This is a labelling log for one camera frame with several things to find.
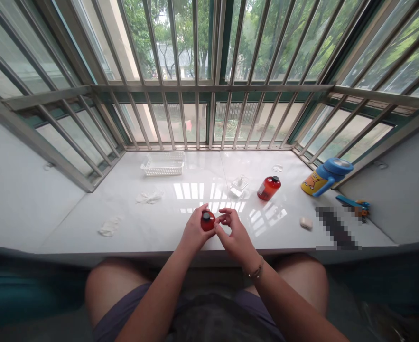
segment leg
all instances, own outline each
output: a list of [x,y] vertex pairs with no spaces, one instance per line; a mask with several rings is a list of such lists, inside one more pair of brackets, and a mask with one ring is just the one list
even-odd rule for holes
[[[307,254],[299,253],[283,259],[275,270],[317,311],[325,315],[329,289],[326,270],[321,263]],[[246,291],[258,296],[254,286],[246,288]]]
[[109,258],[96,266],[87,278],[85,291],[92,327],[126,294],[148,282],[126,259]]

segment white plastic basket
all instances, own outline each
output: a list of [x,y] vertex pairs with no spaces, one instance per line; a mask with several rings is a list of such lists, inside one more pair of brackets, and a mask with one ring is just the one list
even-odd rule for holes
[[182,174],[184,152],[149,153],[140,166],[146,176],[175,176]]

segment red bottle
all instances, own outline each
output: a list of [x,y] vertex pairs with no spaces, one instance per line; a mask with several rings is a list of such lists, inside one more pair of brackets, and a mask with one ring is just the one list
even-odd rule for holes
[[210,211],[204,211],[201,216],[201,228],[204,231],[209,231],[214,228],[215,216]]
[[269,176],[258,189],[257,195],[261,200],[270,200],[277,190],[279,190],[281,183],[278,176]]

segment shorts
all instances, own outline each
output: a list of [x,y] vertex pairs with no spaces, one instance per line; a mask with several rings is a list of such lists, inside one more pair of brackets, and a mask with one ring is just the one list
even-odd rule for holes
[[[146,294],[150,285],[151,283],[140,285],[118,301],[94,328],[94,341],[114,341],[125,323],[130,318],[132,312]],[[260,297],[248,291],[240,290],[236,293],[233,300],[240,307],[255,316],[260,322],[268,327],[271,332],[283,339],[282,334],[274,323],[271,315],[268,313],[268,310]],[[180,296],[176,305],[176,312],[178,312],[188,301],[188,299]]]

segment hand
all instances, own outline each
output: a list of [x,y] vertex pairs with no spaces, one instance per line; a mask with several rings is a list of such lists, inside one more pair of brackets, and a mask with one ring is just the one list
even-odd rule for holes
[[[235,209],[223,208],[219,210],[223,215],[215,219],[215,232],[228,254],[235,259],[246,273],[252,274],[257,270],[261,257],[247,234],[246,227],[239,220]],[[232,229],[230,236],[225,233],[220,224]]]
[[205,242],[215,235],[215,229],[204,231],[201,228],[201,216],[208,207],[208,203],[203,204],[201,207],[196,208],[182,233],[181,242],[179,245],[190,252],[194,256],[203,247]]

